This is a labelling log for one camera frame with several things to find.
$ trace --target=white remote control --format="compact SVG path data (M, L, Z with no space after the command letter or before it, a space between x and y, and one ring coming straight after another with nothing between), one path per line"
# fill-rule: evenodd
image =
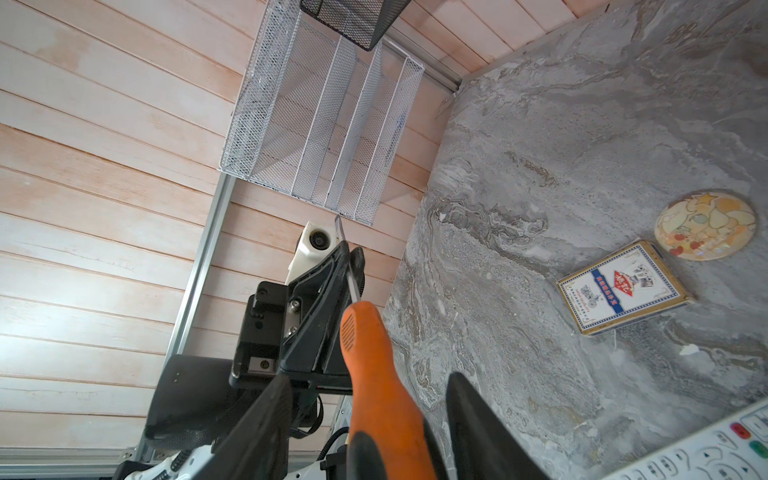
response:
M617 470L604 480L768 480L768 399Z

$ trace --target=yellow star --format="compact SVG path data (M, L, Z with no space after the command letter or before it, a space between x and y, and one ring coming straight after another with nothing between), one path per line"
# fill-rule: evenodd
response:
M701 194L701 195L694 195L694 198L696 199L696 205L698 204L704 204L704 205L711 205L712 200L716 199L714 195L707 194Z

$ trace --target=green button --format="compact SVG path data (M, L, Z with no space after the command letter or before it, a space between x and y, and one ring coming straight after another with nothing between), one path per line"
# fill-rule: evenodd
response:
M768 449L762 443L758 442L757 440L753 440L750 442L750 447L755 451L756 454L763 458L768 458Z

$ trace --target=red button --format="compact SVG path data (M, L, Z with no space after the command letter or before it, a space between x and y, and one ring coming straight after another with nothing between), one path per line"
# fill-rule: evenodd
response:
M752 436L749 430L745 429L744 425L741 425L740 423L731 423L730 429L733 430L736 435L745 440Z

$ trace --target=mesh desk organizer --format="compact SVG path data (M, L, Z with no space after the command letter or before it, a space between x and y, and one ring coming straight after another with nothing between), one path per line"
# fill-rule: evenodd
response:
M301 3L267 4L220 169L370 226L424 67L403 52L388 77L378 39L366 55Z

